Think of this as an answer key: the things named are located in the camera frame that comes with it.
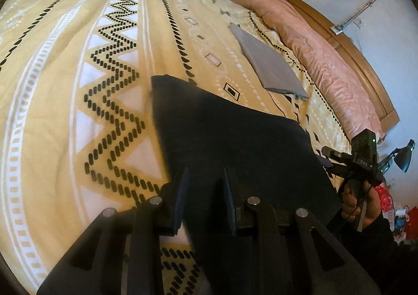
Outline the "right hand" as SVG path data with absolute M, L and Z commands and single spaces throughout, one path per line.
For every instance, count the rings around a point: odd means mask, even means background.
M 351 222 L 355 221 L 359 231 L 372 224 L 381 214 L 379 195 L 367 181 L 363 183 L 362 192 L 353 188 L 349 182 L 345 184 L 342 201 L 342 217 Z

